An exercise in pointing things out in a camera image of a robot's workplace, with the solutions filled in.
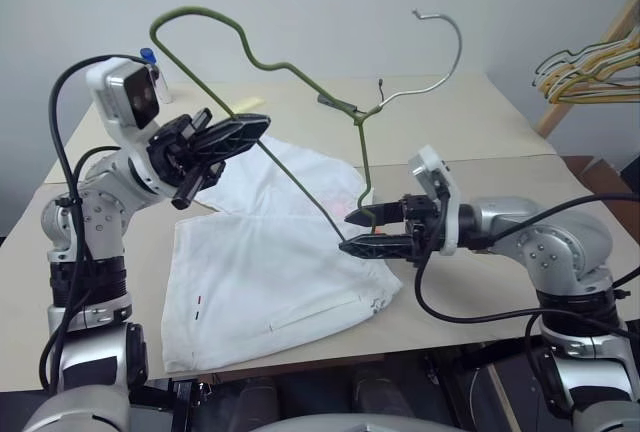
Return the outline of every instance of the green wire hanger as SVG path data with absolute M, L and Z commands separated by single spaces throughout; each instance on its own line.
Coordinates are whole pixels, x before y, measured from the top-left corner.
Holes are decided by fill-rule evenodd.
M 225 101 L 223 101 L 215 92 L 213 92 L 213 90 L 211 90 L 202 80 L 200 80 L 198 76 L 194 74 L 191 71 L 191 69 L 189 69 L 184 64 L 184 62 L 182 62 L 178 57 L 176 57 L 176 55 L 173 52 L 171 52 L 169 48 L 162 41 L 160 41 L 160 39 L 158 38 L 158 29 L 160 29 L 160 27 L 162 27 L 164 24 L 174 19 L 177 19 L 178 17 L 184 17 L 187 15 L 200 15 L 203 17 L 209 17 L 211 19 L 217 20 L 218 22 L 222 22 L 223 24 L 228 25 L 238 33 L 238 35 L 240 36 L 240 42 L 242 43 L 242 48 L 244 50 L 244 53 L 249 59 L 249 62 L 251 62 L 251 64 L 254 67 L 267 72 L 286 69 L 290 71 L 292 74 L 294 74 L 295 76 L 297 76 L 309 87 L 314 89 L 316 92 L 325 96 L 331 102 L 333 102 L 335 104 L 335 107 L 341 110 L 342 112 L 344 112 L 346 115 L 348 115 L 353 120 L 353 124 L 358 128 L 358 134 L 360 137 L 360 148 L 362 150 L 362 164 L 364 168 L 364 176 L 365 176 L 365 183 L 366 183 L 366 188 L 364 192 L 358 198 L 358 208 L 361 208 L 363 199 L 367 196 L 367 194 L 369 194 L 369 192 L 371 192 L 371 174 L 369 171 L 369 158 L 367 155 L 367 145 L 366 145 L 365 136 L 364 136 L 364 127 L 363 127 L 364 122 L 369 117 L 379 113 L 384 108 L 385 105 L 387 105 L 389 102 L 396 99 L 397 97 L 400 97 L 403 95 L 424 94 L 436 89 L 437 87 L 440 87 L 447 80 L 449 80 L 449 78 L 453 75 L 453 72 L 456 70 L 458 66 L 458 62 L 460 61 L 460 55 L 462 54 L 462 34 L 460 33 L 460 29 L 458 28 L 458 25 L 455 23 L 453 19 L 451 19 L 449 16 L 445 14 L 421 15 L 417 10 L 414 10 L 412 13 L 413 15 L 416 16 L 418 20 L 442 19 L 448 22 L 453 27 L 453 29 L 456 32 L 456 36 L 458 38 L 458 50 L 456 52 L 453 65 L 451 66 L 449 71 L 434 84 L 424 89 L 396 92 L 395 94 L 392 94 L 391 96 L 389 96 L 387 99 L 381 101 L 378 105 L 373 107 L 368 112 L 361 113 L 361 114 L 355 114 L 354 112 L 349 110 L 349 108 L 346 105 L 343 105 L 341 101 L 337 100 L 335 97 L 333 97 L 333 95 L 331 95 L 329 92 L 327 92 L 322 87 L 320 87 L 320 85 L 314 82 L 308 75 L 306 75 L 304 72 L 298 69 L 295 65 L 289 62 L 263 64 L 262 62 L 258 61 L 258 59 L 256 59 L 256 57 L 253 55 L 251 48 L 249 47 L 249 41 L 247 40 L 247 35 L 245 34 L 244 29 L 235 20 L 230 19 L 229 17 L 221 14 L 220 12 L 207 9 L 205 7 L 196 7 L 196 6 L 178 7 L 177 9 L 173 9 L 165 14 L 162 14 L 160 17 L 154 20 L 149 29 L 149 35 L 153 43 L 160 50 L 162 50 L 162 52 L 164 52 L 164 54 L 167 57 L 169 57 L 169 59 L 171 59 L 171 61 L 174 64 L 176 64 L 191 80 L 193 80 L 196 83 L 196 85 L 198 85 L 198 87 L 200 87 L 209 97 L 211 97 L 229 115 L 229 117 L 232 117 L 232 118 L 235 117 L 235 113 L 233 112 L 233 110 L 231 110 L 229 105 L 227 105 Z M 267 148 L 267 146 L 265 146 L 262 143 L 262 141 L 258 141 L 257 144 L 262 150 L 264 150 L 264 152 L 269 156 L 269 158 L 273 160 L 273 162 L 287 175 L 287 177 L 289 177 L 293 181 L 293 183 L 298 186 L 298 188 L 307 196 L 307 198 L 313 203 L 313 205 L 315 205 L 318 208 L 318 210 L 322 213 L 322 215 L 324 215 L 324 217 L 327 219 L 327 221 L 329 222 L 333 230 L 335 230 L 336 234 L 338 234 L 338 236 L 340 237 L 340 240 L 344 241 L 345 240 L 344 235 L 342 234 L 342 232 L 340 232 L 340 229 L 338 228 L 336 223 L 333 221 L 329 213 L 320 204 L 320 202 L 318 202 L 318 200 L 315 197 L 313 197 L 313 195 L 311 195 L 311 193 L 300 183 L 300 181 L 291 173 L 291 171 L 289 171 L 289 169 L 287 169 L 287 167 Z M 365 213 L 371 218 L 371 224 L 372 224 L 371 231 L 373 233 L 375 231 L 375 216 L 367 210 L 363 210 L 363 213 Z

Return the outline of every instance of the hanger hook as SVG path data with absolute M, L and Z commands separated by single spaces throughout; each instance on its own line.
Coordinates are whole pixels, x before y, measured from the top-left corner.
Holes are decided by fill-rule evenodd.
M 458 62 L 460 62 L 460 55 L 462 54 L 462 34 L 460 33 L 460 28 L 458 27 L 458 24 L 456 24 L 455 20 L 453 20 L 451 17 L 449 17 L 446 14 L 422 15 L 420 12 L 418 12 L 417 9 L 414 9 L 412 11 L 412 13 L 413 13 L 413 15 L 416 16 L 416 18 L 418 20 L 441 19 L 441 20 L 444 20 L 444 21 L 448 22 L 453 27 L 453 30 L 456 31 L 456 36 L 458 37 L 458 51 L 456 52 L 456 58 L 453 60 L 453 64 L 451 65 L 451 68 L 449 69 L 449 72 L 447 72 L 446 75 L 444 75 L 435 84 L 432 84 L 432 85 L 430 85 L 429 87 L 427 87 L 425 89 L 406 90 L 404 92 L 396 92 L 395 94 L 387 97 L 386 100 L 383 100 L 382 102 L 380 102 L 378 104 L 378 107 L 380 107 L 380 108 L 384 107 L 389 102 L 391 102 L 393 99 L 395 99 L 396 97 L 400 97 L 401 95 L 426 94 L 427 92 L 431 92 L 432 90 L 440 87 L 447 80 L 449 80 L 449 78 L 453 75 L 453 73 L 455 72 L 456 68 L 458 67 Z

